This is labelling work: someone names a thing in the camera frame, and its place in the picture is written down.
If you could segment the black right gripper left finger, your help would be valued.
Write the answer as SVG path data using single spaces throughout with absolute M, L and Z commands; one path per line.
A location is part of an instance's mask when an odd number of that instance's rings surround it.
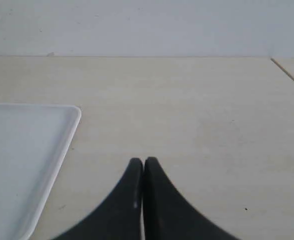
M 143 164 L 129 161 L 122 177 L 100 205 L 57 240 L 140 240 Z

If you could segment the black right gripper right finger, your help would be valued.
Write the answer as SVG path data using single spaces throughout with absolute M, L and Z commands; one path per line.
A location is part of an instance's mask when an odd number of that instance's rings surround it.
M 199 213 L 179 193 L 155 157 L 145 161 L 143 222 L 147 240 L 236 239 Z

